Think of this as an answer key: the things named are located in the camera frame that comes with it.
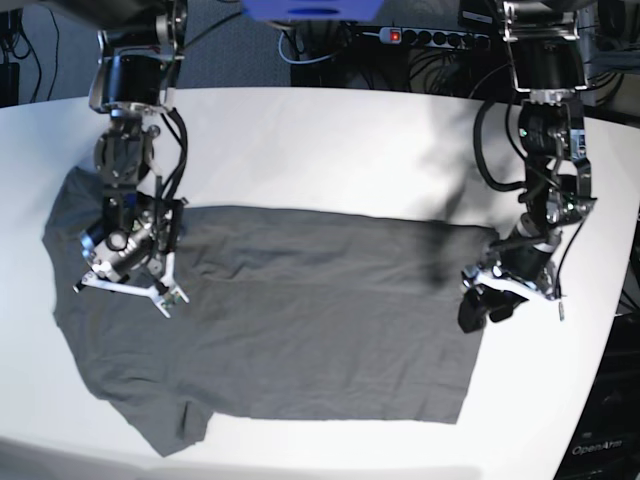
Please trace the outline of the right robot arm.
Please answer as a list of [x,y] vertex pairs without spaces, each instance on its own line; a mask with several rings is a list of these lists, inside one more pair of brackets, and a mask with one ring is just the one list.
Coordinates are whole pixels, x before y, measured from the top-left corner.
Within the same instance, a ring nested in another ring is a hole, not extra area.
[[157,126],[169,113],[184,59],[185,1],[53,1],[51,7],[97,30],[98,70],[89,106],[108,116],[93,158],[103,182],[102,213],[81,237],[94,275],[120,282],[154,261],[170,232],[163,175],[154,164]]

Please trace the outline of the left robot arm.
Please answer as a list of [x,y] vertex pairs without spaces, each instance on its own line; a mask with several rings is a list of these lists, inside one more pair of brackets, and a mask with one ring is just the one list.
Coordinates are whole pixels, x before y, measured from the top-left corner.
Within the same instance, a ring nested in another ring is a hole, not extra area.
[[581,92],[588,87],[579,51],[578,13],[586,1],[492,1],[506,46],[515,94],[525,177],[497,181],[483,151],[482,127],[495,101],[483,102],[473,125],[476,166],[494,191],[518,192],[526,208],[511,233],[489,244],[461,272],[458,324],[466,333],[510,318],[521,304],[562,301],[562,266],[552,258],[563,230],[582,227],[596,203],[587,155]]

